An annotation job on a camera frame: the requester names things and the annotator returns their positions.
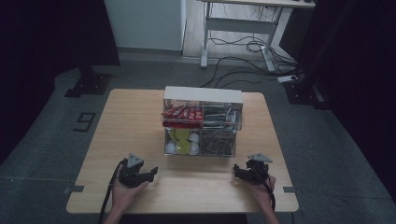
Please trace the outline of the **white metal-frame desk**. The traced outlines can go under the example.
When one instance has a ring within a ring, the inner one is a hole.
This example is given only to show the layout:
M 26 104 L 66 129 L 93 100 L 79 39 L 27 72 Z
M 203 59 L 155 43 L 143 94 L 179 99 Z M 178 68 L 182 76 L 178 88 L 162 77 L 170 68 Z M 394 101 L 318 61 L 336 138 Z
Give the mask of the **white metal-frame desk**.
M 206 12 L 204 16 L 204 39 L 201 50 L 200 66 L 207 68 L 208 53 L 208 34 L 210 31 L 251 33 L 268 35 L 266 44 L 261 47 L 262 56 L 267 70 L 270 73 L 275 72 L 271 59 L 270 48 L 276 33 L 280 16 L 284 8 L 314 8 L 313 0 L 200 0 L 206 3 Z M 210 16 L 212 4 L 233 4 L 249 5 L 261 7 L 274 7 L 276 9 L 275 17 L 271 21 L 252 21 L 240 19 L 216 18 Z

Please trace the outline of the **white power strip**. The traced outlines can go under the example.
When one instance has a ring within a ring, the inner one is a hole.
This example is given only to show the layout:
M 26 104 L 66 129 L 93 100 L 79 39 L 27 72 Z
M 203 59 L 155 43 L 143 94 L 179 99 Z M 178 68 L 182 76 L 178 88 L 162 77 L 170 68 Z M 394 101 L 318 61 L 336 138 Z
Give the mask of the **white power strip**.
M 297 81 L 298 78 L 295 75 L 291 75 L 291 76 L 283 76 L 283 77 L 278 77 L 277 78 L 277 82 L 278 83 L 286 83 L 286 82 L 292 82 L 292 81 Z

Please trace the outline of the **stack of dark grey packets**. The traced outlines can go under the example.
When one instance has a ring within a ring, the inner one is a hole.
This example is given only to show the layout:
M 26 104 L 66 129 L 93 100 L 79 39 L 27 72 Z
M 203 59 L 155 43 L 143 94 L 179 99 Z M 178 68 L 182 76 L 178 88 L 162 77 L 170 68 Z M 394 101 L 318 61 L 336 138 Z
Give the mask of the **stack of dark grey packets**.
M 203 127 L 206 129 L 240 130 L 240 112 L 231 107 L 206 107 Z

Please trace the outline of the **person's right hand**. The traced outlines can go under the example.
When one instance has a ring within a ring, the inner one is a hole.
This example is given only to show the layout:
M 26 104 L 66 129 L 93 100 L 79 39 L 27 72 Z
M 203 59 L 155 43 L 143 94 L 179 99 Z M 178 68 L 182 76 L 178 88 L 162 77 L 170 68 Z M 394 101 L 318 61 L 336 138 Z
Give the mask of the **person's right hand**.
M 269 214 L 270 212 L 274 211 L 272 208 L 270 192 L 265 188 L 264 185 L 247 184 L 247 187 L 251 191 L 253 198 L 258 203 L 264 214 Z

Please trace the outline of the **stack of red packets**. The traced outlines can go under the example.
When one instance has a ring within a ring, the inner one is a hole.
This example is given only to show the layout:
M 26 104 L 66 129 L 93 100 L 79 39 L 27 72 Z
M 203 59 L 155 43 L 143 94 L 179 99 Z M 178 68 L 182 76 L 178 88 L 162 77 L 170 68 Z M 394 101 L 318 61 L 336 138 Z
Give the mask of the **stack of red packets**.
M 204 112 L 197 105 L 179 105 L 162 112 L 163 127 L 200 129 L 204 124 Z

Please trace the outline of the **black curtain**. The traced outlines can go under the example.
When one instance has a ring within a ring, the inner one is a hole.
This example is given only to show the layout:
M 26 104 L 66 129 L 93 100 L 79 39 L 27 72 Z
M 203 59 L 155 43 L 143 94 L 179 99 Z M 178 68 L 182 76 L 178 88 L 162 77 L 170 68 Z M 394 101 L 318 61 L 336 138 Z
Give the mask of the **black curtain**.
M 313 0 L 290 13 L 280 46 L 303 78 L 324 83 L 331 111 L 396 203 L 396 0 Z
M 0 164 L 82 65 L 120 64 L 105 0 L 0 0 Z

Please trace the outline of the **person's left hand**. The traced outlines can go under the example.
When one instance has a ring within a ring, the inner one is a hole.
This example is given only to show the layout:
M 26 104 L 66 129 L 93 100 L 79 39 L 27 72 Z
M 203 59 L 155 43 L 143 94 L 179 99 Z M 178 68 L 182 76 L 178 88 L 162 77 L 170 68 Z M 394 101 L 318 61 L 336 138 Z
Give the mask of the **person's left hand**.
M 149 185 L 148 181 L 143 182 L 135 188 L 128 188 L 116 179 L 112 186 L 112 215 L 122 216 L 134 201 L 135 196 Z

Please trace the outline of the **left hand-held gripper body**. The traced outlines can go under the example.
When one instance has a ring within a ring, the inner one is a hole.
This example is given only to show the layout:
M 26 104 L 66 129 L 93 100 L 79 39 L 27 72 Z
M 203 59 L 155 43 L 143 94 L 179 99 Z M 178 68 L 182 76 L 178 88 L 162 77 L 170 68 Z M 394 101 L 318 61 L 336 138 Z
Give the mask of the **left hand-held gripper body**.
M 122 185 L 128 188 L 135 188 L 142 184 L 139 183 L 139 176 L 142 174 L 149 174 L 150 172 L 140 172 L 140 169 L 144 165 L 144 160 L 133 153 L 130 153 L 128 157 L 121 162 L 121 164 L 122 167 L 120 169 L 119 181 Z

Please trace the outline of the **black stand base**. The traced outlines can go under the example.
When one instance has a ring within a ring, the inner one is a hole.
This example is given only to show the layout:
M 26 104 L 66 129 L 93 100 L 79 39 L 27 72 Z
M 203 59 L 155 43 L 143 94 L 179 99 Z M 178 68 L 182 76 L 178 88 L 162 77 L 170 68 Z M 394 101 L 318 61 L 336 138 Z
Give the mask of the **black stand base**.
M 65 97 L 79 98 L 82 94 L 103 95 L 112 78 L 111 74 L 97 74 L 90 65 L 78 68 L 80 78 L 76 85 L 65 93 Z
M 304 83 L 286 83 L 284 89 L 288 100 L 293 105 L 312 105 L 315 109 L 330 110 L 330 93 L 328 87 L 315 81 L 312 85 Z

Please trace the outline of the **clear organizer with white lid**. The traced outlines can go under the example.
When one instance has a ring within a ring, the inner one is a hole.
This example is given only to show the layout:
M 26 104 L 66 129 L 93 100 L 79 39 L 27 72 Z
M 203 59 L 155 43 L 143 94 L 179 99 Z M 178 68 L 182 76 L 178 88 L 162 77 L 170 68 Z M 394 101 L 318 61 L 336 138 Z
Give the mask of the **clear organizer with white lid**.
M 238 109 L 240 112 L 241 129 L 243 123 L 243 95 L 241 91 L 235 90 L 222 90 L 222 89 L 209 89 L 209 88 L 193 88 L 193 87 L 174 87 L 167 86 L 164 91 L 163 96 L 163 111 L 170 109 L 179 105 L 197 105 L 203 109 L 206 107 L 231 107 L 233 109 Z M 164 143 L 164 153 L 165 146 L 170 141 L 175 141 L 176 145 L 179 140 L 171 140 L 169 137 L 169 130 L 171 129 L 184 129 L 184 128 L 170 128 L 164 127 L 165 131 L 165 143 Z M 214 131 L 231 131 L 237 132 L 240 130 L 229 130 L 229 129 L 206 129 L 204 127 L 200 129 L 188 129 L 192 133 L 199 134 L 199 152 L 197 155 L 190 154 L 167 154 L 167 155 L 188 155 L 188 156 L 206 156 L 201 154 L 200 150 L 200 133 L 203 130 L 214 130 Z

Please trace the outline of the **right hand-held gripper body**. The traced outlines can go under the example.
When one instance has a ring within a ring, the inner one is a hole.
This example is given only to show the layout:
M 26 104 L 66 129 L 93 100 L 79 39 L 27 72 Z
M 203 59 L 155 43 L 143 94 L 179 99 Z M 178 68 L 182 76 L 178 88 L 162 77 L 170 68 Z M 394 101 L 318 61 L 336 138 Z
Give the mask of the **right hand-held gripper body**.
M 246 162 L 247 181 L 255 185 L 264 183 L 269 176 L 268 162 L 272 162 L 272 160 L 262 153 L 249 155 Z

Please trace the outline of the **white cabinet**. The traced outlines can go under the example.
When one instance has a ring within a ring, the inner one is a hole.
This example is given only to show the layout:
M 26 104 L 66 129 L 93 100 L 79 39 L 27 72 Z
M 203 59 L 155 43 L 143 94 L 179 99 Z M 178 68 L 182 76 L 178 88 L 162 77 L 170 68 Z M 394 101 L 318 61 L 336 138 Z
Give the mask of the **white cabinet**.
M 182 50 L 186 0 L 105 0 L 116 46 Z

